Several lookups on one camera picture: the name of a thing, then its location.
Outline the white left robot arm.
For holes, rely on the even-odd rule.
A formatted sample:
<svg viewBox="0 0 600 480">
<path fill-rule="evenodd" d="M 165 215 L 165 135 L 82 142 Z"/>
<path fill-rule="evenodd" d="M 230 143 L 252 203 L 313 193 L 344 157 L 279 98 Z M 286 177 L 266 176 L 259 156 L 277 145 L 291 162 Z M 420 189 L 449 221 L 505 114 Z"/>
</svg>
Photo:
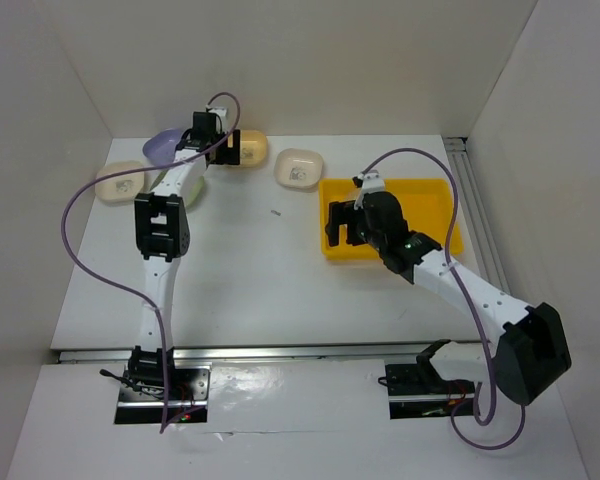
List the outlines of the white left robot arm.
<svg viewBox="0 0 600 480">
<path fill-rule="evenodd" d="M 169 397 L 177 387 L 171 312 L 177 270 L 190 245 L 186 196 L 216 160 L 210 147 L 224 148 L 232 138 L 227 121 L 225 107 L 195 112 L 175 148 L 174 162 L 155 187 L 134 200 L 136 246 L 145 279 L 140 333 L 127 374 L 156 399 Z"/>
</svg>

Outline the yellow panda plate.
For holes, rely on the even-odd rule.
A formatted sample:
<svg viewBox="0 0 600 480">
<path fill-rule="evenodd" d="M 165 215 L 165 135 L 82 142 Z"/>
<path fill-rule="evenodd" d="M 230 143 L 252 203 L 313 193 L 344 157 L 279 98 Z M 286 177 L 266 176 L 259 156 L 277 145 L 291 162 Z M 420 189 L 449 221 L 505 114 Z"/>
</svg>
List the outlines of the yellow panda plate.
<svg viewBox="0 0 600 480">
<path fill-rule="evenodd" d="M 354 189 L 347 194 L 346 199 L 350 201 L 357 201 L 361 195 L 362 193 L 360 189 Z"/>
<path fill-rule="evenodd" d="M 241 162 L 236 167 L 256 167 L 260 165 L 268 153 L 267 137 L 257 130 L 241 131 Z"/>
</svg>

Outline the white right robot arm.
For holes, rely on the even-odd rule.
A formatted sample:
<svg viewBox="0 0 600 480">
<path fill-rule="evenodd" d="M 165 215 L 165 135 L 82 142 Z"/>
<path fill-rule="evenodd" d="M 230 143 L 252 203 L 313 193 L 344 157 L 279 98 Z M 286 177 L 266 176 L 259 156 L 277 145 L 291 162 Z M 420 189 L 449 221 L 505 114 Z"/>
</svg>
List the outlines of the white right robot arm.
<svg viewBox="0 0 600 480">
<path fill-rule="evenodd" d="M 443 339 L 418 355 L 416 379 L 424 390 L 437 392 L 456 380 L 488 382 L 513 403 L 528 406 L 570 369 L 555 308 L 533 307 L 466 269 L 434 239 L 409 228 L 393 194 L 330 203 L 325 234 L 331 247 L 370 246 L 389 271 L 479 321 L 486 345 Z"/>
</svg>

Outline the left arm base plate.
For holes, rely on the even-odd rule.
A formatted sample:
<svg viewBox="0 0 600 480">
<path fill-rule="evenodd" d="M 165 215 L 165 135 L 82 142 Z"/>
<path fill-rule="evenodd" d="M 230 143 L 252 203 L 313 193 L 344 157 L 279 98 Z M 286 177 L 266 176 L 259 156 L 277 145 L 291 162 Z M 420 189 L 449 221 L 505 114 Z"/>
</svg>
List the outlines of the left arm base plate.
<svg viewBox="0 0 600 480">
<path fill-rule="evenodd" d="M 127 372 L 117 375 L 101 369 L 99 374 L 119 383 L 114 416 L 115 425 L 161 424 L 164 388 L 134 381 Z M 211 368 L 177 369 L 170 384 L 167 424 L 206 423 Z"/>
</svg>

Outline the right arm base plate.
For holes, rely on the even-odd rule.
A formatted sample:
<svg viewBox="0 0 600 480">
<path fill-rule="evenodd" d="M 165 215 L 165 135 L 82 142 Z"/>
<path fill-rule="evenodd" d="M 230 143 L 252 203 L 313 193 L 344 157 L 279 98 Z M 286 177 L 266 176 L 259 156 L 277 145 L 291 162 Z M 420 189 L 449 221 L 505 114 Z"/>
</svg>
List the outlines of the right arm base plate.
<svg viewBox="0 0 600 480">
<path fill-rule="evenodd" d="M 416 364 L 386 364 L 377 380 L 388 395 L 391 420 L 472 416 L 473 383 L 465 380 L 424 380 Z"/>
</svg>

